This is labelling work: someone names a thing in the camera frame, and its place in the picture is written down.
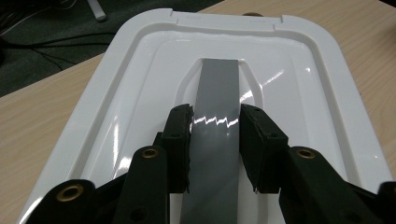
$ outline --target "gray plastic strip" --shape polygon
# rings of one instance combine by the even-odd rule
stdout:
[[[204,59],[190,143],[190,193],[181,224],[236,223],[239,169],[237,60]]]

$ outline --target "white plastic tray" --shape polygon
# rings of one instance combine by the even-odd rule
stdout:
[[[239,61],[240,102],[263,108],[290,146],[320,151],[345,180],[370,191],[391,180],[341,50],[324,29],[292,16],[157,9],[120,28],[19,222],[67,179],[98,187],[127,172],[134,151],[163,130],[169,110],[194,105],[203,58]],[[181,197],[172,196],[171,223],[178,223]],[[284,223],[277,195],[254,194],[242,164],[238,223]]]

